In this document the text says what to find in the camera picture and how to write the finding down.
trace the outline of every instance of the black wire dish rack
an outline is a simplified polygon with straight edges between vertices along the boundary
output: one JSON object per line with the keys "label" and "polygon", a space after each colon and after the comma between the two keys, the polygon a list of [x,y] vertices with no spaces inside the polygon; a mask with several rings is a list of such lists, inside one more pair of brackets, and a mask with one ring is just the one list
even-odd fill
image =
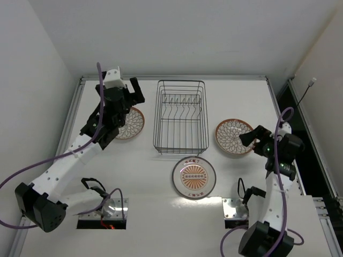
{"label": "black wire dish rack", "polygon": [[208,148],[205,83],[160,80],[157,85],[153,144],[160,154],[199,155]]}

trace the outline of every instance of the patterned plate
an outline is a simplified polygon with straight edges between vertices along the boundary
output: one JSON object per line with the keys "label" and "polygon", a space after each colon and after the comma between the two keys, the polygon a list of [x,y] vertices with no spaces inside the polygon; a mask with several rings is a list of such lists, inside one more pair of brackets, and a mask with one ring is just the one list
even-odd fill
{"label": "patterned plate", "polygon": [[253,128],[240,119],[226,119],[222,121],[215,130],[215,139],[221,149],[230,154],[242,155],[252,150],[252,142],[249,147],[242,145],[240,134],[252,131]]}
{"label": "patterned plate", "polygon": [[217,176],[212,165],[195,156],[180,160],[171,175],[175,189],[185,198],[199,200],[214,189]]}
{"label": "patterned plate", "polygon": [[131,107],[129,114],[126,116],[126,122],[123,127],[119,128],[119,135],[116,139],[130,139],[137,136],[144,127],[144,115],[135,107]]}

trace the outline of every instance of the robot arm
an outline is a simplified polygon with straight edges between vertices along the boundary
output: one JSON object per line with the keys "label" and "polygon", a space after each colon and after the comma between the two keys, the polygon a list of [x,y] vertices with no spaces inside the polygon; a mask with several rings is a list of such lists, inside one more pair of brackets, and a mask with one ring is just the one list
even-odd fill
{"label": "robot arm", "polygon": [[[72,154],[57,160],[42,175],[29,185],[21,183],[15,193],[21,212],[45,232],[57,228],[68,213],[80,211],[99,205],[108,194],[98,188],[91,187],[83,193],[62,196],[62,192],[76,174],[99,152],[104,150],[119,134],[119,128],[125,125],[126,114],[133,105],[145,101],[138,80],[131,78],[135,90],[130,93],[120,77],[119,68],[103,73],[104,99],[102,126],[96,138],[83,150],[76,149],[89,142],[95,135],[99,124],[100,104],[90,115],[80,135],[65,153]],[[95,88],[100,94],[100,85]]]}
{"label": "robot arm", "polygon": [[[290,190],[295,179],[296,170],[292,162],[296,154],[303,151],[304,144],[295,135],[288,123],[283,123],[279,129],[278,156],[279,170],[284,190]],[[263,256],[278,238],[283,215],[283,200],[278,176],[274,165],[274,138],[275,135],[262,126],[253,131],[240,135],[243,145],[250,145],[255,139],[253,150],[256,154],[267,157],[266,163],[266,191],[252,187],[247,189],[243,203],[249,208],[249,229],[242,237],[238,252],[243,256]],[[273,252],[275,256],[287,256],[292,250],[294,239],[287,235],[287,230],[282,241]]]}

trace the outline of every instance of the white wall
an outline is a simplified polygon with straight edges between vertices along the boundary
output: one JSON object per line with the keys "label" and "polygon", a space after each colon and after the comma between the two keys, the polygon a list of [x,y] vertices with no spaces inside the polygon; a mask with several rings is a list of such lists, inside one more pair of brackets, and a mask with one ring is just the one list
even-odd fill
{"label": "white wall", "polygon": [[[0,180],[55,155],[77,80],[67,70],[27,0],[0,4]],[[19,223],[14,189],[44,167],[0,190],[0,218]],[[0,256],[16,231],[0,226]]]}
{"label": "white wall", "polygon": [[314,45],[296,73],[294,89],[298,96],[312,77],[302,106],[309,118],[336,190],[343,195],[343,6]]}
{"label": "white wall", "polygon": [[94,62],[128,74],[293,76],[338,0],[29,0],[79,75]]}

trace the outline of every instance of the red wire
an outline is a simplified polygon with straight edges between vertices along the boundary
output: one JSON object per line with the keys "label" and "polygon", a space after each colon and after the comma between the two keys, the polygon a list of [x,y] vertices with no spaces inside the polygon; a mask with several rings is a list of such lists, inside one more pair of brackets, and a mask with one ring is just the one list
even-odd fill
{"label": "red wire", "polygon": [[104,222],[103,222],[103,216],[101,216],[101,218],[100,218],[100,225],[102,225],[102,226],[104,226],[106,229],[108,229],[108,227],[104,224]]}

